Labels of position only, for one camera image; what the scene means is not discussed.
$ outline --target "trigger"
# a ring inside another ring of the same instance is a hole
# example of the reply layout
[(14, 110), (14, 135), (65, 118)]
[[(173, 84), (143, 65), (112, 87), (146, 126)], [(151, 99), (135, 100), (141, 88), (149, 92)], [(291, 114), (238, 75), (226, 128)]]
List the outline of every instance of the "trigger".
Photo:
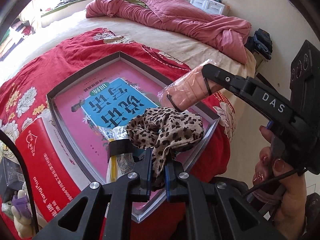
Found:
[(277, 136), (273, 135), (271, 139), (271, 153), (273, 158), (281, 158), (285, 151), (285, 145)]

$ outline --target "red nail polish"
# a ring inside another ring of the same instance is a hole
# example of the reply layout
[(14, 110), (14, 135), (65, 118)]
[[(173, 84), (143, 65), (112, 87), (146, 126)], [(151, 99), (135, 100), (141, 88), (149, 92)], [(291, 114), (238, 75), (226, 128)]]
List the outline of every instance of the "red nail polish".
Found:
[(260, 172), (257, 173), (257, 179), (259, 182), (263, 182), (263, 175)]
[(257, 174), (255, 174), (252, 179), (252, 184), (257, 185), (258, 183), (259, 183), (259, 179), (257, 178)]
[(267, 160), (268, 160), (268, 155), (264, 155), (264, 156), (261, 158), (262, 164), (265, 164)]
[(284, 169), (284, 161), (281, 159), (276, 159), (273, 163), (273, 168), (277, 172), (281, 172)]

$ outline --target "red blanket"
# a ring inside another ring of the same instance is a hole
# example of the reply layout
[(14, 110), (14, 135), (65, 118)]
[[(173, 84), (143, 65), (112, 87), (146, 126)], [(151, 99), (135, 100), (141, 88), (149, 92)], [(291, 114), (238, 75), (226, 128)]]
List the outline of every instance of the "red blanket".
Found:
[[(65, 40), (26, 64), (14, 78), (5, 82), (0, 88), (1, 129), (15, 141), (27, 124), (40, 113), (48, 111), (46, 94), (50, 90), (83, 67), (118, 51), (135, 57), (172, 81), (190, 70), (185, 64), (177, 64), (172, 57), (160, 57), (159, 50), (136, 42), (130, 43), (124, 37), (110, 39), (112, 43), (104, 42), (103, 39), (110, 38), (110, 35), (113, 33), (107, 29), (98, 28)], [(210, 96), (204, 103), (214, 111), (213, 106), (220, 106), (221, 101), (230, 104), (221, 93)], [(2, 144), (0, 153), (13, 158), (12, 153)], [(224, 127), (218, 125), (191, 173), (208, 182), (213, 176), (225, 172), (229, 156), (228, 137)], [(163, 203), (142, 223), (132, 222), (131, 239), (169, 239), (184, 212), (184, 204)], [(8, 219), (6, 222), (14, 231), (13, 222)]]

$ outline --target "leopard print scarf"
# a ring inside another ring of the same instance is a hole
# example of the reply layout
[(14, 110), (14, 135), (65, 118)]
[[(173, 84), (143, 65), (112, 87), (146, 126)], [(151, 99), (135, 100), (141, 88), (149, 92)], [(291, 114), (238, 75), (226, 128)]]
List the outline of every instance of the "leopard print scarf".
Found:
[(153, 147), (152, 190), (163, 188), (167, 155), (192, 149), (204, 136), (199, 114), (161, 107), (146, 109), (127, 125), (129, 139), (139, 149)]

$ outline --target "pink cloth roll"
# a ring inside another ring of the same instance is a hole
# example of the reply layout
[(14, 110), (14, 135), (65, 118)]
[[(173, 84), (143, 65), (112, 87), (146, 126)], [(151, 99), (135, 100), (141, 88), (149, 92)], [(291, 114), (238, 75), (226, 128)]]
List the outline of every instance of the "pink cloth roll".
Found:
[(209, 95), (221, 90), (222, 86), (207, 80), (211, 93), (208, 91), (201, 72), (203, 66), (208, 63), (213, 62), (207, 61), (201, 64), (159, 92), (158, 98), (161, 105), (185, 111)]

